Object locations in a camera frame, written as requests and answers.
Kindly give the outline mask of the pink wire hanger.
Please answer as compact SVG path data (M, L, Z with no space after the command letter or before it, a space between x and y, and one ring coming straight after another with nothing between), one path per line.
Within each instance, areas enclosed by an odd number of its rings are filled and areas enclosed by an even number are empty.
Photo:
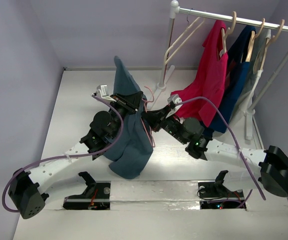
M155 148L156 144L155 144L155 140L154 140L154 137L153 137L153 134L152 134L153 128L151 126L151 123L149 122L149 119L147 118L147 113L148 113L147 105L148 105L148 103L153 103L154 100L155 100L155 97L154 97L154 94L153 94L153 92L152 92L150 87L144 86L144 88L149 91L152 99L151 100L147 99L147 97L144 94L143 94L143 96L141 98L141 101L140 101L140 109L142 110L141 123L142 123L144 132L146 134L146 137L148 139L148 142L149 142L150 146L152 148Z

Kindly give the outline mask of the teal blue t-shirt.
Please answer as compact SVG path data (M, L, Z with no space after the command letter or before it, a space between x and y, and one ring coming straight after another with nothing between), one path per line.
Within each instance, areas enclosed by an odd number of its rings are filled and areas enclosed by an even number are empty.
M114 57L114 63L116 72L113 92L124 96L140 92L139 85L118 56ZM127 180L134 179L141 174L153 153L153 147L146 134L149 126L146 122L142 122L141 118L141 113L144 110L144 100L146 99L147 97L143 95L140 98L138 112L124 118L121 137L104 154L106 158L113 161L109 168L115 174Z

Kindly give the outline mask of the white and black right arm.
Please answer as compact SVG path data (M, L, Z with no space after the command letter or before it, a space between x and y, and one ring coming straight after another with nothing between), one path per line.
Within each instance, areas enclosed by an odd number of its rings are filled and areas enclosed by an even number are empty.
M275 196L288 197L288 157L279 147L239 150L235 145L203 135L204 128L196 118L180 122L171 113L170 105L141 115L154 132L163 129L186 145L185 151L191 157L241 168L240 171L224 169L219 172L214 181L217 195L261 187Z

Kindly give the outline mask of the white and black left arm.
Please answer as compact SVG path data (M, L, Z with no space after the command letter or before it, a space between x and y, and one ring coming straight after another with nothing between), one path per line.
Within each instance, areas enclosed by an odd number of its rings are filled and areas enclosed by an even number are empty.
M124 119L138 113L143 92L132 95L104 95L97 89L92 97L109 107L97 112L86 136L65 154L45 158L15 171L2 193L2 204L10 197L23 219L37 215L49 198L48 189L68 176L84 157L97 159L112 149L120 140L126 126Z

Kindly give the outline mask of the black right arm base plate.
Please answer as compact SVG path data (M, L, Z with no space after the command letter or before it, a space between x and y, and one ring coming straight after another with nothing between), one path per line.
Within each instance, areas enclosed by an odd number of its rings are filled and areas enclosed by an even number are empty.
M227 173L223 170L213 181L198 182L197 197L201 210L247 209L243 191L231 191L223 185Z

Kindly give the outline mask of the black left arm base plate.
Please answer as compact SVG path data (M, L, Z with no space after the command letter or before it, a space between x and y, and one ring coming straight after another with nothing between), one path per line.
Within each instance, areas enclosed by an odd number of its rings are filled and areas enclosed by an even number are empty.
M64 198L65 210L109 210L111 182L96 182L86 171L78 174L86 184L86 189L78 195Z

